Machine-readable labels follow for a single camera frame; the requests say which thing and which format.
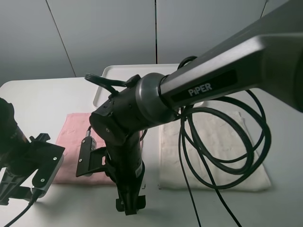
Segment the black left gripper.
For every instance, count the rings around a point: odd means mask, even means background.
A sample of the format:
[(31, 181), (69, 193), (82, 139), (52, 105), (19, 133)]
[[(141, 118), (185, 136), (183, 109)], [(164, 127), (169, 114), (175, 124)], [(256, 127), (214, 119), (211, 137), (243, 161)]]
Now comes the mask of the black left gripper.
[(0, 181), (0, 202), (8, 203), (10, 199), (23, 199), (33, 202), (37, 199), (32, 193), (34, 165), (29, 161), (29, 153), (34, 141), (47, 142), (47, 133), (41, 133), (30, 140), (21, 134), (0, 143), (0, 167), (5, 168)]

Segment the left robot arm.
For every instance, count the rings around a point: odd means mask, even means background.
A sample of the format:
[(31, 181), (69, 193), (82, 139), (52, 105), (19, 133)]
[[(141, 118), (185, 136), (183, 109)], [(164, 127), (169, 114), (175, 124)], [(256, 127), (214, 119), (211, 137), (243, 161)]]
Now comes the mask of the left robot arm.
[(15, 118), (13, 104), (0, 100), (0, 203), (26, 200), (30, 205), (43, 197), (52, 183), (64, 148), (51, 144), (47, 133), (26, 138)]

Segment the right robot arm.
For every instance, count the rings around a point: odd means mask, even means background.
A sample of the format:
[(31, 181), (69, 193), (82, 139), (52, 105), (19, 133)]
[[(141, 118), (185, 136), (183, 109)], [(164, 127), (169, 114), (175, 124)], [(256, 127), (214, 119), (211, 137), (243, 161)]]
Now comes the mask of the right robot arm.
[[(271, 144), (263, 116), (229, 94), (260, 88), (297, 111), (303, 109), (303, 3), (291, 0), (200, 57), (186, 58), (175, 72), (164, 76), (135, 75), (127, 81), (87, 74), (85, 79), (108, 90), (108, 100), (94, 111), (90, 125), (106, 144), (106, 174), (117, 185), (116, 209), (126, 215), (145, 207), (139, 195), (144, 174), (140, 153), (140, 131), (180, 119), (192, 121), (192, 114), (204, 112), (228, 122), (246, 147), (242, 168), (227, 167), (206, 151), (197, 131), (191, 128), (194, 145), (219, 169), (238, 175), (226, 185), (209, 183), (215, 190), (232, 188), (247, 179), (263, 162)], [(230, 102), (247, 112), (262, 128), (264, 148), (254, 161), (254, 147), (244, 130), (224, 113), (194, 107), (200, 101)]]

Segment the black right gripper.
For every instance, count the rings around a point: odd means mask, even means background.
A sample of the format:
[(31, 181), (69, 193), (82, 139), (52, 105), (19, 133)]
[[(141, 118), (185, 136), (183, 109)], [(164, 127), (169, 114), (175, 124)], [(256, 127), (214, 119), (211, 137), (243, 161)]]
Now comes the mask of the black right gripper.
[(146, 206), (145, 196), (139, 195), (145, 172), (140, 137), (141, 133), (135, 132), (121, 146), (105, 142), (108, 175), (116, 184), (119, 196), (116, 209), (126, 215), (134, 215)]

